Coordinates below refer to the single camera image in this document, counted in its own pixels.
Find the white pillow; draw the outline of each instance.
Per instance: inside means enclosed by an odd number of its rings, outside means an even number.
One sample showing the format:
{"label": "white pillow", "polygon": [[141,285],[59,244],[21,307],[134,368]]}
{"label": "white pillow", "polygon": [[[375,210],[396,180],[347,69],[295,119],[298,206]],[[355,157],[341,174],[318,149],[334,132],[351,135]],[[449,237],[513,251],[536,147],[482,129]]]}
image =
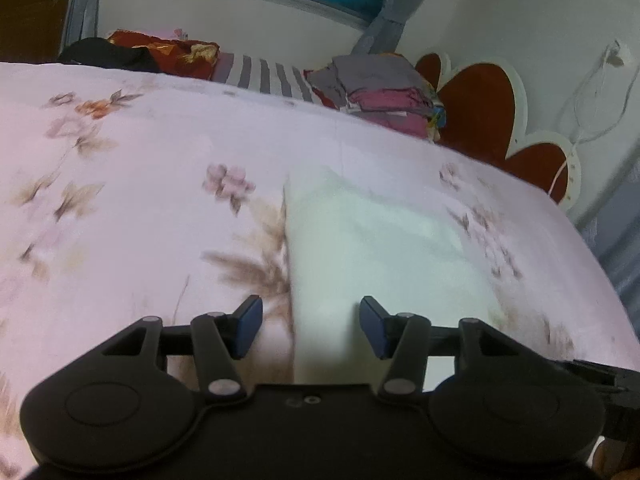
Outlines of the white pillow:
{"label": "white pillow", "polygon": [[[293,173],[285,196],[295,382],[380,382],[388,362],[359,328],[363,296],[438,326],[500,311],[446,221],[366,196],[329,170]],[[452,373],[452,359],[430,360],[425,389]]]}

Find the pink cloth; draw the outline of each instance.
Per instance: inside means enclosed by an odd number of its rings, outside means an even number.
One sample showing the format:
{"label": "pink cloth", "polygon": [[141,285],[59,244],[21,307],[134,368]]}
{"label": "pink cloth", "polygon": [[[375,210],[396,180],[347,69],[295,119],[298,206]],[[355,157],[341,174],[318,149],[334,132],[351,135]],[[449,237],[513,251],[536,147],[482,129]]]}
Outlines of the pink cloth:
{"label": "pink cloth", "polygon": [[376,123],[380,126],[391,128],[396,132],[426,139],[428,136],[428,121],[418,114],[406,112],[405,115],[399,115],[389,112],[356,112],[356,115],[370,123]]}
{"label": "pink cloth", "polygon": [[417,88],[403,90],[358,90],[349,95],[349,101],[360,105],[365,111],[373,110],[409,110],[424,108],[427,103]]}

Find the white wall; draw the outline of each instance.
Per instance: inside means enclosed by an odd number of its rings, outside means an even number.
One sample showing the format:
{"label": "white wall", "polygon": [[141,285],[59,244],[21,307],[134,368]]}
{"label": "white wall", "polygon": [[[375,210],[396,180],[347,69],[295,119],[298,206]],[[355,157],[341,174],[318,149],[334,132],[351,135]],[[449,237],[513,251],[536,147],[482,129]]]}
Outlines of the white wall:
{"label": "white wall", "polygon": [[397,52],[415,64],[431,47],[440,44],[460,0],[425,0],[409,18]]}
{"label": "white wall", "polygon": [[215,41],[299,68],[320,68],[348,54],[362,31],[306,10],[263,0],[100,0],[98,34],[181,27],[192,40]]}
{"label": "white wall", "polygon": [[[461,0],[438,46],[451,56],[454,67],[487,56],[507,59],[527,91],[527,131],[551,129],[571,137],[576,132],[568,106],[572,94],[614,38],[640,57],[640,0]],[[632,73],[632,68],[607,72],[593,130],[616,119]],[[591,90],[599,83],[597,79]],[[574,221],[598,205],[636,154],[639,104],[640,82],[620,126],[578,149],[582,192],[569,211]],[[587,102],[584,117],[590,119],[593,113],[593,102]]]}

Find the striped pillow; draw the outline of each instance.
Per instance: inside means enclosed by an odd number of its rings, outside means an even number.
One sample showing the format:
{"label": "striped pillow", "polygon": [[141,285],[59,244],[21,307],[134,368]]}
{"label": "striped pillow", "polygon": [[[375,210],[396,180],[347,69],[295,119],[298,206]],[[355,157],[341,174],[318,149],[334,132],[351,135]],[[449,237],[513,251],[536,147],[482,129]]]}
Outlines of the striped pillow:
{"label": "striped pillow", "polygon": [[321,105],[302,72],[265,59],[220,52],[212,81]]}

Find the folded clothes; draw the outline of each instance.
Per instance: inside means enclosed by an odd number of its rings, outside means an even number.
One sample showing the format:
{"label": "folded clothes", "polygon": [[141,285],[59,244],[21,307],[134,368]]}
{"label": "folded clothes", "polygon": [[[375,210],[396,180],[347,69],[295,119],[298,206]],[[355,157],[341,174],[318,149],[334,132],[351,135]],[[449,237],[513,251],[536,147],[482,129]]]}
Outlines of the folded clothes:
{"label": "folded clothes", "polygon": [[433,105],[417,88],[358,90],[349,95],[349,101],[360,105],[365,112],[404,111],[425,117],[433,115]]}
{"label": "folded clothes", "polygon": [[425,80],[401,56],[349,54],[334,57],[335,70],[347,95],[358,90],[417,88],[424,91]]}
{"label": "folded clothes", "polygon": [[370,123],[391,128],[396,132],[426,139],[429,132],[429,121],[418,114],[408,112],[354,112],[353,115]]}
{"label": "folded clothes", "polygon": [[321,94],[332,102],[336,109],[340,109],[347,104],[347,92],[338,79],[335,65],[330,65],[320,70],[313,70],[305,74],[306,80]]}
{"label": "folded clothes", "polygon": [[[334,108],[358,112],[410,112],[429,120],[429,128],[441,128],[446,114],[435,89],[401,56],[351,54],[334,57],[322,70],[305,73],[306,79]],[[424,138],[427,127],[417,118],[399,121],[380,114],[375,123]]]}

